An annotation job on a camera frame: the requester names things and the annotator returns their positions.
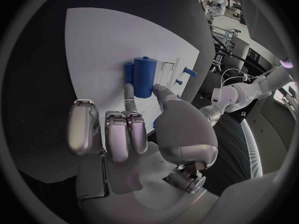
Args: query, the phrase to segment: white board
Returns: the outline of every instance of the white board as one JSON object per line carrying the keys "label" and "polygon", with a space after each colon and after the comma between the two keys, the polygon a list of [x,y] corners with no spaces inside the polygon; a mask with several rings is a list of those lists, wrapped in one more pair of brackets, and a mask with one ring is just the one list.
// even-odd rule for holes
{"label": "white board", "polygon": [[[99,110],[103,142],[105,112],[125,110],[125,62],[143,56],[156,59],[155,80],[167,79],[167,86],[181,96],[190,77],[183,69],[193,69],[199,54],[184,39],[153,22],[124,12],[89,7],[67,10],[65,49],[77,98],[92,100]],[[168,66],[162,74],[163,63]],[[174,63],[172,71],[168,63]],[[147,99],[135,98],[135,102],[149,133],[161,114],[157,99],[152,95]]]}

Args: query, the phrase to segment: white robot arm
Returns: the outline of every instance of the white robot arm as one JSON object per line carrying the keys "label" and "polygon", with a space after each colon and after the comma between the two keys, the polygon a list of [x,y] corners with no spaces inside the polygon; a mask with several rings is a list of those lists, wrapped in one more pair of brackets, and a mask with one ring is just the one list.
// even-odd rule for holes
{"label": "white robot arm", "polygon": [[224,112],[234,112],[249,105],[254,99],[262,100],[293,81],[283,66],[270,75],[261,76],[253,83],[235,83],[213,91],[212,104],[200,109],[214,126]]}

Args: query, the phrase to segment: white panel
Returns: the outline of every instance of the white panel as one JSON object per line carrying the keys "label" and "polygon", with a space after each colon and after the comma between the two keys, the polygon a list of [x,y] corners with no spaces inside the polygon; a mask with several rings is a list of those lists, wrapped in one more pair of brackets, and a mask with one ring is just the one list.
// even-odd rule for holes
{"label": "white panel", "polygon": [[[65,49],[76,96],[95,102],[102,134],[105,112],[125,109],[125,62],[143,56],[156,59],[157,70],[162,73],[157,72],[155,79],[168,83],[176,95],[181,95],[190,77],[183,69],[193,69],[199,53],[188,42],[153,22],[101,8],[67,10]],[[169,63],[174,63],[172,71],[169,69],[173,65]],[[183,81],[183,85],[175,83],[176,79]],[[151,132],[153,121],[160,115],[156,97],[136,98],[136,105],[144,116],[147,132]]]}

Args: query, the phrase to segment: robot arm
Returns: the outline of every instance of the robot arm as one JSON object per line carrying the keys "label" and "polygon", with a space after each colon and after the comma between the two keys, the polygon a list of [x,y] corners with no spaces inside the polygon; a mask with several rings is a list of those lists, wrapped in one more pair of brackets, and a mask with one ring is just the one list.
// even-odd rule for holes
{"label": "robot arm", "polygon": [[248,106],[254,99],[262,100],[293,81],[283,66],[267,77],[261,76],[253,83],[236,83],[213,91],[212,104],[200,109],[214,126],[224,112],[234,112]]}

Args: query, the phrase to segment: person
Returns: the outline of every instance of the person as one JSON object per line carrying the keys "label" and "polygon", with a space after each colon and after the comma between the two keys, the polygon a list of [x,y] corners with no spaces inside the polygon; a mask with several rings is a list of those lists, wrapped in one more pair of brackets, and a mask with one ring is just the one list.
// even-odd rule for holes
{"label": "person", "polygon": [[206,6],[206,12],[209,12],[212,16],[224,15],[225,7],[228,5],[228,0],[209,0],[210,3],[217,4],[217,6]]}

